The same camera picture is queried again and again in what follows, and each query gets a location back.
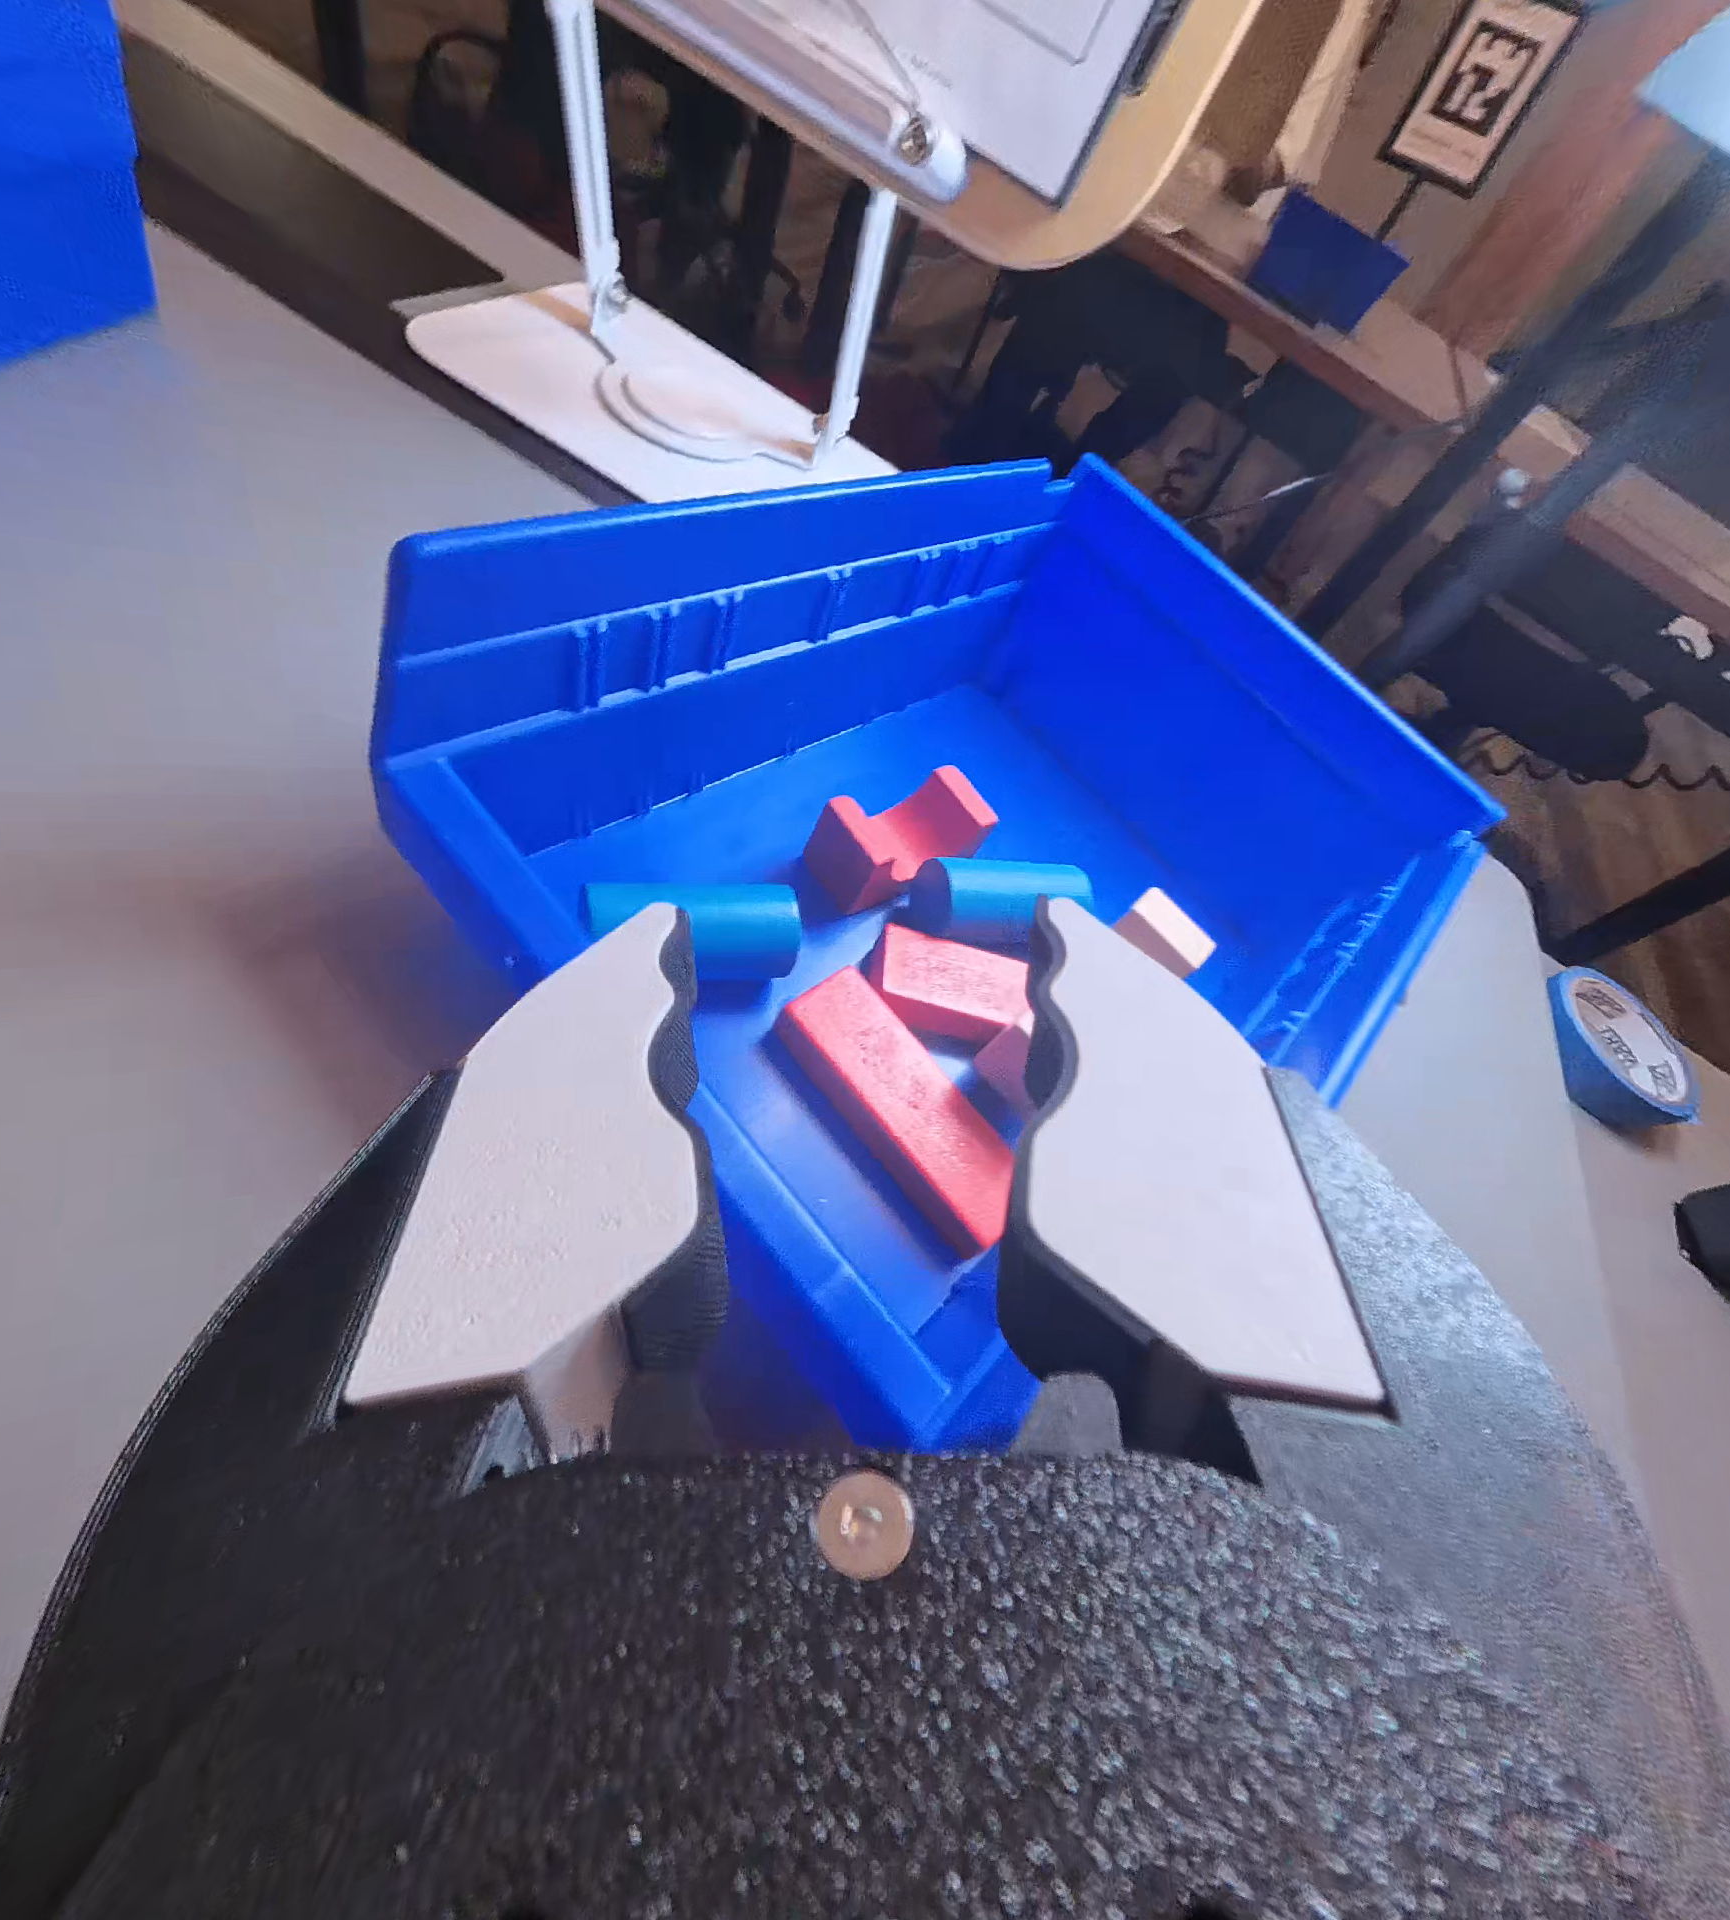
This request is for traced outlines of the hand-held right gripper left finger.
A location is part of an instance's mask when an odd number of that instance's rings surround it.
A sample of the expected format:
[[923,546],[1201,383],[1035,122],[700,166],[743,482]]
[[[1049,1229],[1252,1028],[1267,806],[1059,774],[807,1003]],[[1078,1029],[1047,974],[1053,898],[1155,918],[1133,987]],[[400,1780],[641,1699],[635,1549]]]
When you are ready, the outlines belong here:
[[731,1263],[686,911],[656,899],[468,1047],[340,1403],[496,1391],[550,1463],[720,1450],[703,1389]]

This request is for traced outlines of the red wooden arch block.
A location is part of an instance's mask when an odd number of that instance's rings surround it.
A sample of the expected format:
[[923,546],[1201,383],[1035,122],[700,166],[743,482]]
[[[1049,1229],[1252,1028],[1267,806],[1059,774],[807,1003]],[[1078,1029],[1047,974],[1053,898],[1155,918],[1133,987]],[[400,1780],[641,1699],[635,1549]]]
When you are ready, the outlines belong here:
[[998,810],[961,767],[938,765],[877,813],[848,793],[832,795],[805,843],[805,873],[841,913],[858,913],[900,895],[926,861],[980,851],[998,823]]

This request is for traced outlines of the red rectangular wooden block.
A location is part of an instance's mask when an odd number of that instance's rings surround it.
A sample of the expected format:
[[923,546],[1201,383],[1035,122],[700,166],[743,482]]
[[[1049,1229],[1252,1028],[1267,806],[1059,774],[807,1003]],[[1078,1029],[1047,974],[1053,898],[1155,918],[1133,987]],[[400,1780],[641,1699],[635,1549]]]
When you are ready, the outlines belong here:
[[1002,1240],[1012,1145],[863,972],[845,968],[788,999],[777,1029],[956,1255]]
[[1028,966],[1011,954],[893,921],[861,972],[926,1039],[985,1046],[1030,1028]]

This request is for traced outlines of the natural wooden arch block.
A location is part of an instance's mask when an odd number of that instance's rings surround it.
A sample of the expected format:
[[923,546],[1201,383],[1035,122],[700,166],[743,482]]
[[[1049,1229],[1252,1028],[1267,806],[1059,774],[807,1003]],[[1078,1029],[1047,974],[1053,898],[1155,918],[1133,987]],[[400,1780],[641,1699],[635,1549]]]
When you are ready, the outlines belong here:
[[[1201,972],[1219,948],[1202,927],[1163,887],[1151,885],[1115,923],[1118,936],[1153,957],[1166,974],[1189,979]],[[979,1080],[1016,1113],[1037,1110],[1027,1083],[1027,1063],[1037,1015],[1030,1005],[974,1054]]]

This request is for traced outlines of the white document stand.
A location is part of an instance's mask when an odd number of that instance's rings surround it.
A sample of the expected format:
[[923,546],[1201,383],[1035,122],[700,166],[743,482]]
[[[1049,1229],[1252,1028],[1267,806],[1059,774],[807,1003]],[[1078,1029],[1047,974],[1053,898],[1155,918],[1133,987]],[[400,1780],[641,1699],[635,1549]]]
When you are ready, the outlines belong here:
[[[651,503],[750,496],[890,476],[853,428],[896,218],[912,213],[958,250],[1008,272],[1084,258],[1159,196],[1215,99],[1260,1],[1178,3],[1163,43],[1097,132],[1059,200],[987,159],[963,196],[928,203],[881,164],[848,156],[792,108],[747,87],[629,3],[544,3],[569,158],[579,282],[415,313],[412,350],[503,415]],[[832,394],[811,408],[710,348],[629,288],[614,228],[598,14],[607,12],[867,188]]]

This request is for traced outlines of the blue wooden cylinder block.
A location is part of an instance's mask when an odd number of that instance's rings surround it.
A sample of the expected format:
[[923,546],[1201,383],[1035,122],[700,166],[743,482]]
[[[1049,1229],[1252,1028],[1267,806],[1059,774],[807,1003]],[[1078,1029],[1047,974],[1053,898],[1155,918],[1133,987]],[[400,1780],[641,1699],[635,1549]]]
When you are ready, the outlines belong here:
[[1074,899],[1093,909],[1087,869],[1064,861],[944,856],[921,864],[903,911],[938,939],[1015,948],[1028,939],[1040,899]]
[[582,887],[592,939],[654,903],[686,915],[700,979],[778,979],[790,975],[802,955],[801,898],[787,882],[591,880]]

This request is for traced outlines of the instruction sheet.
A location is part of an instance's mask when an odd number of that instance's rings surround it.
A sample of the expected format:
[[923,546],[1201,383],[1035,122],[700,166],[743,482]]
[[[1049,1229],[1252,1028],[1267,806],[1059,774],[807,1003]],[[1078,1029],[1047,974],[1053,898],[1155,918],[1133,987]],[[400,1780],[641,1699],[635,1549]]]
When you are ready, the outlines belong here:
[[1178,3],[649,1],[641,14],[921,201],[987,162],[1044,200],[1071,188]]

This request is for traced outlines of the framed marker sign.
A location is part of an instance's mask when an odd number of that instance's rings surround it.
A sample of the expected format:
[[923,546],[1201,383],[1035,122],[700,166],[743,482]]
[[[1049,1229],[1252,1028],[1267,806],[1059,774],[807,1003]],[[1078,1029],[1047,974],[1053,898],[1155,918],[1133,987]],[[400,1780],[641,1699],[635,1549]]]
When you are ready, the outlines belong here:
[[1585,19],[1585,3],[1571,1],[1463,3],[1382,140],[1380,162],[1475,197]]

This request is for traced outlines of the blue plastic bin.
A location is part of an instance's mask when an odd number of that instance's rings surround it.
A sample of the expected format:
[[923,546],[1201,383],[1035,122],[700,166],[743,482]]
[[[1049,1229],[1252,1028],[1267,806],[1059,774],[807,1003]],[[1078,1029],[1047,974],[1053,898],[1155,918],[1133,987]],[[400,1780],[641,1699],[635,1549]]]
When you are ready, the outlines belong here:
[[151,313],[159,288],[109,1],[0,1],[0,366]]
[[1199,989],[1339,1104],[1503,808],[1113,467],[949,467],[427,531],[387,568],[380,825],[517,991],[587,892],[777,884],[795,966],[703,979],[695,1105],[731,1281],[853,1440],[1008,1435],[1035,1379],[958,1255],[777,1039],[879,944],[802,851],[952,765],[983,853],[1161,887]]

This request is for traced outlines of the small blue bin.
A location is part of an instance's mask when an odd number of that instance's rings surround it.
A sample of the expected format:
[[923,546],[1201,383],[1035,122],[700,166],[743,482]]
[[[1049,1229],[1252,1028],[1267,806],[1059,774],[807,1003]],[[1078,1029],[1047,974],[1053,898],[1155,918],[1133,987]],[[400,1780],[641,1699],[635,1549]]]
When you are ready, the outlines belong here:
[[1409,268],[1389,239],[1288,186],[1242,284],[1302,323],[1354,334]]

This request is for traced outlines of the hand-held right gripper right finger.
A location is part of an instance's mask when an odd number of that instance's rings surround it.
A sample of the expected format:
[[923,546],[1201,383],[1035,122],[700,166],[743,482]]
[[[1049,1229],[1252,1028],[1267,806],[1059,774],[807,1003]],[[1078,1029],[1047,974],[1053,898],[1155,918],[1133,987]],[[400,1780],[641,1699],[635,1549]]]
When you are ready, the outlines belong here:
[[1097,1379],[1144,1453],[1242,1453],[1236,1402],[1382,1419],[1392,1396],[1260,1055],[1063,895],[1028,939],[1030,1115],[997,1319],[1044,1384]]

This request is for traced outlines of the blue tape roll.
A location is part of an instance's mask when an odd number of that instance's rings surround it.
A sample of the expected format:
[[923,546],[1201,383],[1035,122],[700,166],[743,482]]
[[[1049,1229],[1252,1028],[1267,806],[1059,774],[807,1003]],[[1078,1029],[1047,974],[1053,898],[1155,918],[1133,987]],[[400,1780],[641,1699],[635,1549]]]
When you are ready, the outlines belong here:
[[1564,1086],[1581,1112],[1625,1133],[1701,1119],[1692,1055],[1640,995],[1593,968],[1552,972],[1547,995]]

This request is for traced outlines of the wooden background desk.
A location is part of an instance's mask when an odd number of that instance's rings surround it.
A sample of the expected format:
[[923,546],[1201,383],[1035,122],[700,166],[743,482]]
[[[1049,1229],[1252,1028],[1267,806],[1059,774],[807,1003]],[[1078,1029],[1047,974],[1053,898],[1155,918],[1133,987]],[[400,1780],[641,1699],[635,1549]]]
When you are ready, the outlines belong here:
[[[1458,419],[1494,385],[1475,354],[1392,299],[1376,301],[1352,334],[1337,334],[1265,299],[1176,233],[1137,224],[1117,250],[1391,428]],[[1730,644],[1730,527],[1644,470],[1623,467],[1573,514],[1566,536]]]

